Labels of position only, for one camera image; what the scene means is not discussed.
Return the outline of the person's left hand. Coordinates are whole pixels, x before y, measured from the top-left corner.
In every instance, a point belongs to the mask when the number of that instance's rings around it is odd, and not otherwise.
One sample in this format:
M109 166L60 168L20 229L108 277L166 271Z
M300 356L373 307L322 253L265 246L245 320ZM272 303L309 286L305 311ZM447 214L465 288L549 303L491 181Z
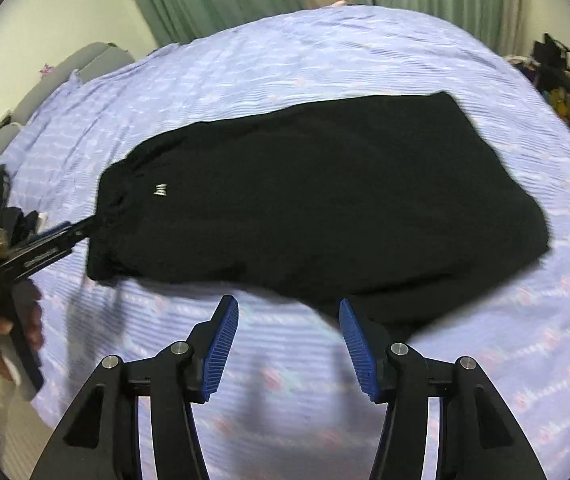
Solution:
M0 376L32 391L44 384L41 293L31 280L0 285Z

